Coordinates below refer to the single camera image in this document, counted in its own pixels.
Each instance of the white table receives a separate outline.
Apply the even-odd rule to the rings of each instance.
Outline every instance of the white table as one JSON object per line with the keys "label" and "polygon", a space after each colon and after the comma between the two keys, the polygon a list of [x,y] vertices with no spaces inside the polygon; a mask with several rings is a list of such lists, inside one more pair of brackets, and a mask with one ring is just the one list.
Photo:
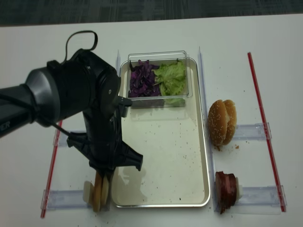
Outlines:
{"label": "white table", "polygon": [[[98,33],[95,53],[111,65],[115,65],[118,49],[125,61],[131,52],[164,50],[186,50],[196,58],[200,46],[207,75],[218,64],[228,65],[230,70],[242,67],[230,65],[229,59],[252,52],[287,200],[286,213],[270,216],[219,217],[209,209],[213,206],[210,201],[201,209],[112,208],[96,217],[88,209],[60,210],[40,219],[55,130],[34,123],[0,140],[0,226],[301,226],[302,23],[303,15],[284,15],[0,28],[1,87],[23,83],[32,69],[45,66],[48,60],[62,61],[67,37],[79,30]],[[86,47],[91,43],[86,36],[75,38],[69,57],[83,47],[81,41]]]}

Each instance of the red stick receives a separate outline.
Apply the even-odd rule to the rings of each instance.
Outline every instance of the red stick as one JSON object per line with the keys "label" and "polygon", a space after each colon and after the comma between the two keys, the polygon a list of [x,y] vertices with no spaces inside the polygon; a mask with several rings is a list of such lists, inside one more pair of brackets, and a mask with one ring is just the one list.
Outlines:
{"label": "red stick", "polygon": [[[62,126],[62,121],[59,121],[59,126],[60,127]],[[46,184],[46,191],[45,191],[45,197],[44,197],[45,201],[44,201],[44,204],[43,204],[43,207],[42,207],[40,218],[44,218],[45,213],[46,213],[48,195],[49,195],[49,190],[51,189],[51,182],[52,182],[52,177],[53,177],[53,167],[55,165],[55,160],[56,160],[56,155],[57,155],[59,136],[60,136],[60,131],[56,130],[54,147],[53,147],[53,155],[52,155],[51,165],[49,167],[48,179],[47,179],[47,184]]]}
{"label": "red stick", "polygon": [[[256,72],[255,72],[254,63],[252,61],[251,53],[250,52],[247,53],[247,56],[248,56],[248,60],[250,62],[250,70],[251,70],[252,79],[253,79],[254,85],[255,85],[255,90],[256,90],[256,95],[257,95],[257,99],[258,99],[258,103],[259,103],[262,122],[264,125],[264,133],[265,133],[265,135],[268,135],[267,121],[265,118],[265,113],[264,113],[263,104],[262,104],[262,100],[261,100],[261,94],[260,94],[260,90],[259,90],[259,86],[258,86],[257,76],[256,76]],[[268,151],[269,151],[271,165],[272,165],[273,171],[274,171],[275,182],[276,182],[276,186],[278,189],[278,196],[279,196],[279,200],[280,200],[280,204],[281,204],[281,211],[286,212],[284,197],[282,196],[282,193],[280,190],[281,184],[280,184],[280,179],[279,179],[279,175],[278,175],[278,170],[276,168],[276,161],[275,161],[275,157],[274,157],[273,147],[271,145],[271,139],[267,139],[266,141],[267,141],[267,147],[268,147]]]}

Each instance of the metal tray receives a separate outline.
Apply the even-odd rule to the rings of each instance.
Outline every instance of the metal tray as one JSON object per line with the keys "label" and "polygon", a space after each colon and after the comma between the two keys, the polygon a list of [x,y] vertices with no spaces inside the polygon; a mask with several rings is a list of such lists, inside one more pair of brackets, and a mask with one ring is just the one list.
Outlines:
{"label": "metal tray", "polygon": [[[112,178],[118,207],[202,207],[210,199],[197,64],[190,59],[193,95],[185,107],[130,109],[123,140],[143,154],[141,171],[119,167]],[[126,97],[127,62],[120,68]]]}

